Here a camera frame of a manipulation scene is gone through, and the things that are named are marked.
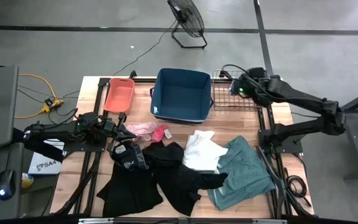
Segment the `orange tray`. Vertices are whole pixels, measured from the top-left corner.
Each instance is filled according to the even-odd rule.
[[[130,78],[110,79],[110,90],[104,109],[113,113],[129,113],[134,99],[135,82]]]

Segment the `metal wire rack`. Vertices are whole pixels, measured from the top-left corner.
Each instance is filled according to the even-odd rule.
[[[238,78],[243,73],[240,70],[225,70],[232,78]],[[214,110],[216,111],[256,111],[260,106],[256,105],[251,98],[241,98],[230,95],[229,87],[231,80],[221,75],[221,70],[215,70],[212,75],[212,95]]]

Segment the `wooden tabletop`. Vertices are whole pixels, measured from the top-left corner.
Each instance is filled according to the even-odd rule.
[[[96,92],[98,90],[99,79],[102,77],[84,77],[81,86],[80,95],[78,97],[77,108],[78,113],[87,113],[93,111],[94,102],[96,99]],[[127,116],[125,125],[140,124],[149,121],[155,121],[158,125],[166,124],[172,134],[171,139],[164,139],[165,144],[172,141],[179,143],[182,147],[186,146],[187,137],[194,133],[194,130],[215,131],[212,138],[216,144],[224,146],[229,141],[233,140],[238,135],[243,136],[251,146],[258,145],[257,131],[260,129],[257,112],[255,111],[215,111],[211,109],[207,120],[200,126],[187,126],[181,124],[166,123],[154,118],[150,113],[150,96],[149,89],[154,86],[153,83],[136,83],[135,95],[132,102],[132,108]],[[107,90],[103,91],[102,101],[106,97]],[[99,110],[99,114],[103,112],[103,106]],[[292,124],[292,116],[290,107],[287,103],[274,103],[272,105],[273,114],[276,123]],[[110,114],[112,118],[117,118],[116,115]],[[141,143],[143,148],[148,146],[150,142]],[[50,212],[56,212],[63,207],[63,204],[69,199],[74,190],[77,188],[81,168],[84,158],[84,152],[74,152],[67,157],[62,164],[55,195],[53,197],[52,207]],[[289,175],[300,176],[305,183],[305,171],[302,163],[292,154],[282,154],[283,165],[288,169]],[[107,152],[102,153],[101,162],[99,165],[98,178],[96,182],[95,195],[107,184],[111,178],[112,168],[114,162]],[[158,187],[160,195],[163,197],[163,202],[153,209],[136,214],[126,215],[127,217],[186,217],[178,213],[168,202],[163,195],[161,189]],[[258,195],[254,198],[247,199],[238,203],[224,211],[219,211],[209,200],[206,190],[199,190],[201,199],[196,202],[191,217],[194,218],[270,218],[269,206],[265,194]],[[84,197],[81,206],[83,211],[86,200],[88,198],[88,187],[84,190]],[[311,202],[309,191],[306,198]],[[299,200],[304,208],[313,213],[313,208],[307,206],[304,200]],[[100,198],[94,198],[92,216],[101,217],[104,202]]]

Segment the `computer mouse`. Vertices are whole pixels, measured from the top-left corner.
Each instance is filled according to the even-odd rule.
[[[4,170],[0,173],[0,199],[9,200],[16,192],[15,171]]]

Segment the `blue storage basket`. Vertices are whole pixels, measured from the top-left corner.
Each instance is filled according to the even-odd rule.
[[[201,124],[213,106],[211,77],[204,72],[163,68],[150,95],[151,113],[173,123]]]

